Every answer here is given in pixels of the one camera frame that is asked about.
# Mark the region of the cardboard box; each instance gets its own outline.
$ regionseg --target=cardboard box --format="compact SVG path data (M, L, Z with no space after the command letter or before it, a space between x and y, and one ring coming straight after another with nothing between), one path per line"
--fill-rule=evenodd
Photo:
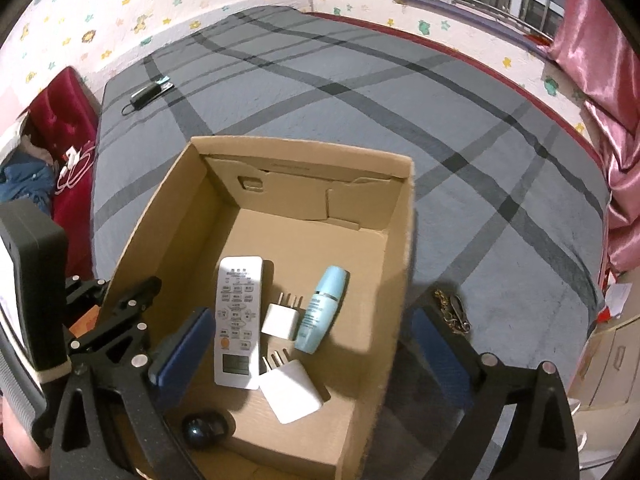
M281 425L260 390L217 386L207 352L181 418L215 409L232 417L224 448L192 454L208 479L351 480L360 474L383 402L404 304L414 222L410 158L351 146L251 137L195 137L156 190L118 263L103 313L144 278L162 279L145 314L153 345L197 306L214 308L224 256L265 260L262 314L280 292L303 307L329 265L350 272L334 325L313 355L286 348L327 402ZM150 477L152 472L144 471Z

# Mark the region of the blue clothing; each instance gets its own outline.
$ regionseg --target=blue clothing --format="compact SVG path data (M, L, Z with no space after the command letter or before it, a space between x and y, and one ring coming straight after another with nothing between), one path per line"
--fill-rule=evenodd
M0 168L0 202L29 198L51 216L51 195L56 187L53 168L46 162L16 150Z

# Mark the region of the blue gripper pad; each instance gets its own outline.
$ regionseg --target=blue gripper pad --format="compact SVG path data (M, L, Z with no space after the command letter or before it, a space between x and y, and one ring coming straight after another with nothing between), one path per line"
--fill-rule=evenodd
M149 380L158 388L156 407L161 412L180 404L215 331L213 314L202 307L161 344L148 371Z
M423 309L415 310L411 327L442 393L456 408L471 407L473 397L469 374Z

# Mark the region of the black round object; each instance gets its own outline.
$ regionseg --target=black round object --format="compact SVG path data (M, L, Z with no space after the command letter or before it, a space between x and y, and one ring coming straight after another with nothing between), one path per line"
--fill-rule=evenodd
M194 413L182 420L182 436L193 449L213 446L228 434L229 424L218 412Z

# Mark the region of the light blue bottle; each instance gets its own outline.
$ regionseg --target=light blue bottle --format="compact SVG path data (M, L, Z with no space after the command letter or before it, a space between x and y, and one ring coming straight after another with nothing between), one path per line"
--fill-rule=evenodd
M331 266L324 272L300 324L296 338L298 350L312 354L318 349L338 310L346 283L346 270Z

